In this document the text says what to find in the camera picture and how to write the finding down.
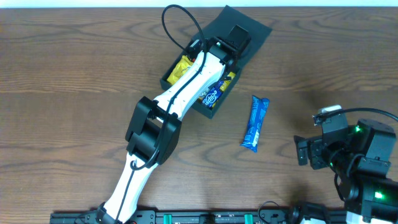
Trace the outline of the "yellow Hacks candy bag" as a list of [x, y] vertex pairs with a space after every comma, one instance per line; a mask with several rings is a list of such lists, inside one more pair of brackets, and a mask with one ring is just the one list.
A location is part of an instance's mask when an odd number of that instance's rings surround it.
[[[225, 92], [225, 90], [227, 89], [227, 87], [229, 86], [229, 84], [231, 83], [231, 81], [234, 79], [234, 77], [236, 76], [235, 73], [230, 72], [227, 77], [225, 79], [223, 79], [224, 84], [222, 85], [222, 87], [220, 88], [220, 90], [222, 92]], [[198, 99], [200, 101], [202, 101], [204, 99], [204, 97], [207, 95], [207, 93], [211, 90], [211, 88], [206, 89], [199, 97]]]

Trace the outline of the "dark blue snack bar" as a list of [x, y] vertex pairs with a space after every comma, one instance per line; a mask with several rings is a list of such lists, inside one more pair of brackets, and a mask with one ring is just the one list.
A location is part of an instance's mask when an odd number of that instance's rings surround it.
[[222, 85], [224, 84], [223, 80], [218, 80], [218, 82], [215, 85], [215, 88], [220, 89], [222, 87]]

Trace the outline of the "blue Eclipse mint box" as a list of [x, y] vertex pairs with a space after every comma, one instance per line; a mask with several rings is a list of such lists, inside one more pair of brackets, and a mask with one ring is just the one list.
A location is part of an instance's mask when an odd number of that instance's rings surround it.
[[213, 87], [204, 97], [202, 104], [212, 109], [222, 94], [223, 92], [219, 88]]

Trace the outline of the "dark green box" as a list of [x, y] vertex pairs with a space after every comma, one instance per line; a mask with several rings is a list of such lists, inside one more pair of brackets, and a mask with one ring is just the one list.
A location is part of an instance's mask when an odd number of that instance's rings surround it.
[[209, 119], [213, 118], [217, 113], [221, 105], [224, 103], [224, 100], [228, 97], [235, 84], [238, 82], [243, 68], [253, 58], [253, 56], [255, 56], [272, 32], [270, 27], [261, 24], [228, 5], [224, 7], [216, 19], [211, 21], [206, 27], [202, 28], [202, 31], [206, 39], [210, 39], [212, 37], [226, 37], [234, 26], [240, 26], [248, 31], [251, 41], [244, 50], [241, 58], [238, 60], [236, 68], [233, 70], [236, 76], [232, 79], [225, 92], [220, 96], [216, 105], [212, 109], [208, 109], [199, 101], [192, 104], [193, 110], [196, 110]]

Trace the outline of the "blue snack bar wrapper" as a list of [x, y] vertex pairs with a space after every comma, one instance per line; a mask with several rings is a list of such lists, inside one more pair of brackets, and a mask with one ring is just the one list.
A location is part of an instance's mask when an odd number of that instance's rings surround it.
[[251, 114], [244, 139], [240, 146], [246, 147], [255, 153], [257, 152], [262, 124], [267, 113], [269, 102], [268, 98], [259, 98], [252, 95]]

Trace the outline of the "yellow snack packet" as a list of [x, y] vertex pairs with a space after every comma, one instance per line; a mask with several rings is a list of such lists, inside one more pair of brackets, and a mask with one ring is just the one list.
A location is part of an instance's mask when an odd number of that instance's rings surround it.
[[183, 55], [170, 73], [167, 81], [171, 85], [176, 84], [176, 82], [190, 69], [192, 65], [193, 62], [186, 55]]

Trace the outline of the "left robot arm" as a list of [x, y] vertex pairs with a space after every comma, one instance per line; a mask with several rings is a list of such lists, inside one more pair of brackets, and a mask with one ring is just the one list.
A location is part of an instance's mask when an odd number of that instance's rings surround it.
[[97, 210], [98, 223], [126, 223], [132, 217], [151, 173], [176, 148], [186, 112], [206, 89], [228, 76], [250, 41], [239, 25], [225, 38], [195, 41], [190, 46], [195, 61], [177, 82], [154, 100], [139, 100], [126, 132], [126, 164], [112, 196]]

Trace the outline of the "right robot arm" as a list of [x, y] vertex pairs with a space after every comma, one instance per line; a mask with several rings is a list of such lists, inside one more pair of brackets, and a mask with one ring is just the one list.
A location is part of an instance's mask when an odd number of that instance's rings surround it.
[[348, 124], [347, 110], [313, 115], [322, 134], [294, 136], [298, 164], [330, 168], [347, 212], [362, 222], [397, 223], [397, 182], [388, 178], [389, 158], [397, 141], [392, 127], [373, 119]]

